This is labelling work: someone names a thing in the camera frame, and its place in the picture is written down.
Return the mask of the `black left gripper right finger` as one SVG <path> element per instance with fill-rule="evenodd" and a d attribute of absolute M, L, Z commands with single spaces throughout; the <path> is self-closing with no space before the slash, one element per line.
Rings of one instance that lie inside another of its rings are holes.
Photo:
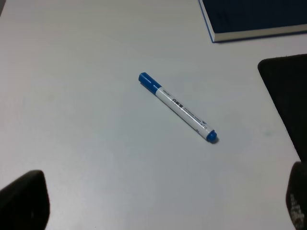
<path fill-rule="evenodd" d="M 286 206 L 296 230 L 307 229 L 307 164 L 297 161 L 291 169 Z"/>

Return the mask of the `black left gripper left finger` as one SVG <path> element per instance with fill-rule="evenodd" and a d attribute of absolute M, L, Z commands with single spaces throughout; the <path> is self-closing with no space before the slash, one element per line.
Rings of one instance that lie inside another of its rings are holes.
<path fill-rule="evenodd" d="M 0 190 L 2 230 L 44 230 L 50 201 L 44 173 L 31 170 Z"/>

